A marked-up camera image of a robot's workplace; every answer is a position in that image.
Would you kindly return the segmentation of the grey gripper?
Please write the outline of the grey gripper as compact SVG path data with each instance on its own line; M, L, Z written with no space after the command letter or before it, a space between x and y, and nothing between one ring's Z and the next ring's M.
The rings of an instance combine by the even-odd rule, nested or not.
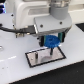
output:
M44 46L45 35L52 33L58 33L60 42L64 42L65 33L63 31L72 26L72 19L68 13L70 1L71 0L51 0L49 14L47 16L34 18L36 34L40 36L40 47Z

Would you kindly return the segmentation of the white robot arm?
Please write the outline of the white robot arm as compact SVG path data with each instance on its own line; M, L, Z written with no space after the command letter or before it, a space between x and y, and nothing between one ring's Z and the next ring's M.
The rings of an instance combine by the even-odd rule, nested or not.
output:
M72 26L68 13L70 0L15 0L14 26L33 27L35 36L43 45L46 35L57 34L61 42Z

